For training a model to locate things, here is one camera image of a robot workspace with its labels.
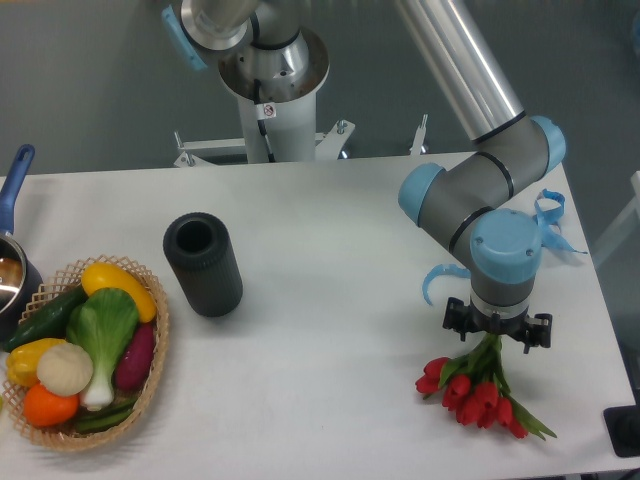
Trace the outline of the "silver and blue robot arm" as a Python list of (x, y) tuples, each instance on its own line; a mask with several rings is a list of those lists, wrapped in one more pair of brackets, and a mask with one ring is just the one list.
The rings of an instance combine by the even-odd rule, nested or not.
[[(470, 298), (451, 299), (443, 325), (549, 347), (551, 316), (528, 312), (542, 223), (506, 204), (563, 161), (564, 136), (549, 119), (527, 115), (461, 2), (396, 7), (475, 145), (452, 169), (418, 166), (398, 194), (404, 213), (470, 271)], [(181, 1), (161, 14), (191, 68), (216, 66), (236, 97), (251, 163), (332, 158), (343, 145), (336, 132), (316, 137), (329, 59), (297, 11), (294, 1)]]

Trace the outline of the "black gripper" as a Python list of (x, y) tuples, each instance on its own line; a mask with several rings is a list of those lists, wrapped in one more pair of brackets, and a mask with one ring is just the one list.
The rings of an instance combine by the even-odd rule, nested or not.
[(466, 341), (467, 333), (507, 335), (523, 343), (523, 353), (528, 354), (532, 348), (551, 347), (552, 323), (551, 314), (536, 314), (531, 317), (524, 312), (506, 318), (495, 312), (482, 313), (473, 303), (465, 305), (462, 300), (450, 297), (445, 309), (443, 328), (455, 332), (461, 342)]

